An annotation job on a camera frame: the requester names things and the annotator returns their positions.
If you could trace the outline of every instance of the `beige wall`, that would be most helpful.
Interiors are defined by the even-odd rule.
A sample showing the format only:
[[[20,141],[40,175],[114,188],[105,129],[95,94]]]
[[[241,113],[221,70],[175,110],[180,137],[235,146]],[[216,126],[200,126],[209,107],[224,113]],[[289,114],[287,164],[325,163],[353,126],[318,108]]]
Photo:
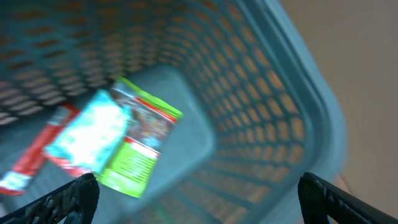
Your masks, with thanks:
[[[281,0],[346,116],[343,179],[398,218],[398,0]]]

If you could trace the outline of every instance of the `basket mesh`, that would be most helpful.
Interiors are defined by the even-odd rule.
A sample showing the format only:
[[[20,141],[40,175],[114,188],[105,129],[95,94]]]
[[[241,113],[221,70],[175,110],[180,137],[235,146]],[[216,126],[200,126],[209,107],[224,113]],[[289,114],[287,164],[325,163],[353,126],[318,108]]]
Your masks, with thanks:
[[[68,0],[0,10],[0,124],[159,63],[182,71],[197,93],[217,130],[216,155],[132,214],[133,223],[241,222],[302,161],[295,100],[235,1]]]

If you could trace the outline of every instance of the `green package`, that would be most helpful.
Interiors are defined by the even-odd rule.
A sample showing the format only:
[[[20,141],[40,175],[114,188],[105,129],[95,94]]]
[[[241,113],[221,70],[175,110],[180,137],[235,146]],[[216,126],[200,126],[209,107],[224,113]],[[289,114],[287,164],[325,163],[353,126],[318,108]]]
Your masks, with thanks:
[[[138,142],[124,142],[116,157],[97,180],[102,184],[139,198],[160,153]]]
[[[121,78],[111,89],[119,106],[130,107],[131,120],[119,152],[98,182],[124,194],[141,197],[160,157],[159,146],[182,113]]]

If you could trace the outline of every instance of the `basket bottom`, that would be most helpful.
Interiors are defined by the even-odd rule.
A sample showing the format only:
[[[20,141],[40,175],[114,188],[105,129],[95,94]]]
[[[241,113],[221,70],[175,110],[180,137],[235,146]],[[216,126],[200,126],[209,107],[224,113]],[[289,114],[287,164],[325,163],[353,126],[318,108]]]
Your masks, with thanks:
[[[98,208],[93,223],[119,223],[129,218],[133,212],[147,205],[197,168],[212,154],[216,146],[215,130],[179,71],[162,65],[133,73],[128,79],[179,109],[184,117],[162,143],[162,157],[143,196],[140,199],[133,198],[100,185]],[[89,99],[90,95],[83,96],[73,104],[83,108]],[[52,111],[45,111],[33,115],[31,119],[17,122],[0,135],[1,139],[7,140],[0,141],[0,175],[4,175],[18,160],[51,114]],[[72,177],[61,168],[47,162],[24,195],[0,195],[0,202],[11,212],[71,180]]]

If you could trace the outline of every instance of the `blue package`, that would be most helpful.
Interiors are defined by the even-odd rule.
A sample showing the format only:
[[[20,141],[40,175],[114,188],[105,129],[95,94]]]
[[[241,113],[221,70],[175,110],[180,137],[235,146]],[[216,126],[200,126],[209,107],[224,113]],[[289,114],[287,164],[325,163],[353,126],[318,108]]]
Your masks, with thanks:
[[[51,157],[72,167],[100,174],[126,133],[131,110],[118,106],[109,93],[98,90],[87,107],[45,148]]]

